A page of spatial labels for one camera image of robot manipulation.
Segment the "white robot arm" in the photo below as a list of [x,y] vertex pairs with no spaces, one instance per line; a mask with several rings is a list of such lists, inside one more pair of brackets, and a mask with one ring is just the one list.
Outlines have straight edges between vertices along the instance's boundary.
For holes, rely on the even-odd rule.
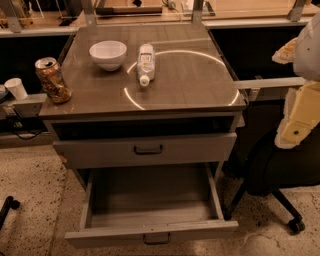
[[299,36],[272,56],[279,64],[293,63],[293,71],[306,82],[286,95],[284,117],[277,129],[275,145],[281,149],[298,146],[320,123],[320,12]]

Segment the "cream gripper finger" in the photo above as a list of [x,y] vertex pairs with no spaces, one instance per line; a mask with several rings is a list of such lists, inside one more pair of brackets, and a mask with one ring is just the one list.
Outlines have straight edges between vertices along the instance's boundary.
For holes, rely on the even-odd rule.
[[296,46],[297,38],[293,38],[277,50],[273,56],[272,60],[279,64],[288,64],[294,61],[294,53]]
[[290,88],[283,113],[274,143],[292,149],[320,123],[320,82],[307,81],[299,89]]

